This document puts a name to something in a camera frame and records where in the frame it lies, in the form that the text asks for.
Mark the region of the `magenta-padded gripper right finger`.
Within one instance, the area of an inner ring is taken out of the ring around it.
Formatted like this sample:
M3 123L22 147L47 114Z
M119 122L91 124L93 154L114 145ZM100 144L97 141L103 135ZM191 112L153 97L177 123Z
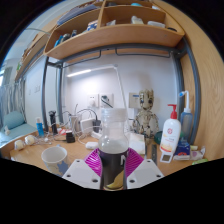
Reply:
M125 188L141 188L164 177L151 159L143 159L129 148L124 166Z

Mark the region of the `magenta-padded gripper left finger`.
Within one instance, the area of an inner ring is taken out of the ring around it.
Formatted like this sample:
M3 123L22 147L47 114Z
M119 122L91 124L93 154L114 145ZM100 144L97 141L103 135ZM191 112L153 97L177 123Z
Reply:
M98 150L93 150L84 160L76 159L63 179L89 189L99 189L102 177L102 162Z

